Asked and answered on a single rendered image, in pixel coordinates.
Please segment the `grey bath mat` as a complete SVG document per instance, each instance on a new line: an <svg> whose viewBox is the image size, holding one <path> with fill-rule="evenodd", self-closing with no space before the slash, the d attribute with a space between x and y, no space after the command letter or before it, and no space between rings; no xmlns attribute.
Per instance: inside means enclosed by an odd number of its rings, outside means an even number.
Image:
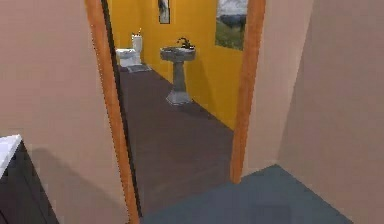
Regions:
<svg viewBox="0 0 384 224"><path fill-rule="evenodd" d="M147 72L152 69L146 64L132 65L127 67L129 73Z"/></svg>

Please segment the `black sink faucet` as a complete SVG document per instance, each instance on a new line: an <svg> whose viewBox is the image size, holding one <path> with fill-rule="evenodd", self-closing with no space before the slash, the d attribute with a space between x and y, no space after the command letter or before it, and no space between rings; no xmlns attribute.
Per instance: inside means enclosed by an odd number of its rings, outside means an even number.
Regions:
<svg viewBox="0 0 384 224"><path fill-rule="evenodd" d="M195 48L195 46L186 37L180 37L177 40L177 42L181 44L182 48L185 48L185 49L194 49Z"/></svg>

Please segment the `white toilet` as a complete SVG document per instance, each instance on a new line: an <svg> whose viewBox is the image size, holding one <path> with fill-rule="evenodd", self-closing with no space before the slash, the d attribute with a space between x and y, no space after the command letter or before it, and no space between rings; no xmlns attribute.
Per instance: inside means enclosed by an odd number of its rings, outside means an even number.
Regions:
<svg viewBox="0 0 384 224"><path fill-rule="evenodd" d="M132 34L131 40L131 48L119 48L116 50L116 55L119 58L119 64L122 67L141 64L142 36L139 34Z"/></svg>

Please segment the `black cabinet with white top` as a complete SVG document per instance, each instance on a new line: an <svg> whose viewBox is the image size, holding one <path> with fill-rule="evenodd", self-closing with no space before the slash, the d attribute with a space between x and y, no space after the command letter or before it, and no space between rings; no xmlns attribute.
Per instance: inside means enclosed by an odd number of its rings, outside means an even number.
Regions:
<svg viewBox="0 0 384 224"><path fill-rule="evenodd" d="M20 134L0 137L0 224L60 224Z"/></svg>

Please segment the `grey pedestal sink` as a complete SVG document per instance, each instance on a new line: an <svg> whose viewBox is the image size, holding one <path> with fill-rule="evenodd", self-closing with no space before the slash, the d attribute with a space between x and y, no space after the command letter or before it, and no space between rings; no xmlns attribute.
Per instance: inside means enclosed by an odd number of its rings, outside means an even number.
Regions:
<svg viewBox="0 0 384 224"><path fill-rule="evenodd" d="M163 47L160 49L162 60L173 63L173 87L166 97L171 105L188 104L192 101L186 90L184 62L195 59L195 50L182 47Z"/></svg>

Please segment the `orange wooden door frame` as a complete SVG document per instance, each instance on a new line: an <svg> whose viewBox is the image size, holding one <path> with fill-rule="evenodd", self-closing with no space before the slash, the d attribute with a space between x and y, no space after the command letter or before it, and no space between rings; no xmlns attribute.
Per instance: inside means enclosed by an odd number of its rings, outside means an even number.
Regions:
<svg viewBox="0 0 384 224"><path fill-rule="evenodd" d="M140 224L139 208L137 205L138 196L134 190L134 177L128 152L129 140L123 124L122 110L115 80L116 63L113 61L108 37L111 30L107 27L105 18L107 7L103 4L103 0L83 1L92 35L114 153L117 159L119 177L123 189L127 213L124 224ZM249 0L248 2L244 50L242 53L243 62L240 72L237 115L230 162L230 180L234 184L239 184L242 180L266 3L267 0Z"/></svg>

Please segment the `landscape wall picture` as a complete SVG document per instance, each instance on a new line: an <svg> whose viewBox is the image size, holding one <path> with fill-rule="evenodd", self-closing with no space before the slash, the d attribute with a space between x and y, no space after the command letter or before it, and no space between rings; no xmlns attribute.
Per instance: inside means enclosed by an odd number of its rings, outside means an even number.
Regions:
<svg viewBox="0 0 384 224"><path fill-rule="evenodd" d="M248 0L218 0L215 44L243 50Z"/></svg>

